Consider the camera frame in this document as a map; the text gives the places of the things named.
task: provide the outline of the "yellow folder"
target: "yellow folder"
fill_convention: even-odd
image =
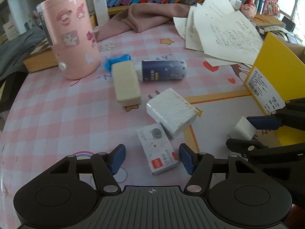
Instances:
[[[244,82],[265,114],[267,112],[258,100],[257,93],[255,94],[254,88],[251,89],[251,85],[248,84],[252,72],[257,68],[285,102],[305,97],[305,65],[303,62],[305,62],[304,46],[287,43],[272,33],[267,34],[254,66]],[[304,131],[284,126],[275,133],[282,146],[305,142]]]

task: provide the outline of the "white eraser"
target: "white eraser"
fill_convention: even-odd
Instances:
[[[111,65],[116,100],[123,107],[141,103],[140,85],[132,60]]]
[[[251,140],[256,130],[245,117],[242,117],[228,135],[233,139]]]
[[[146,104],[146,111],[156,122],[161,122],[172,138],[186,130],[198,114],[191,104],[171,88],[152,98]]]
[[[160,123],[138,129],[137,134],[153,175],[171,169],[178,164],[173,147]]]

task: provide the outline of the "gray cat face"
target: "gray cat face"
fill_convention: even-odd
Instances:
[[[158,128],[154,128],[153,130],[150,131],[152,134],[153,139],[160,139],[162,138],[162,132]]]

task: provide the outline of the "barcode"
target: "barcode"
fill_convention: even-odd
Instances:
[[[248,85],[256,96],[260,94],[251,82],[249,82]]]

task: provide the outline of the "gray cloth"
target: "gray cloth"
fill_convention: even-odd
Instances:
[[[1,45],[0,81],[16,71],[28,72],[23,63],[23,59],[29,55],[37,43],[44,38],[44,31],[39,27],[34,26],[16,39]]]

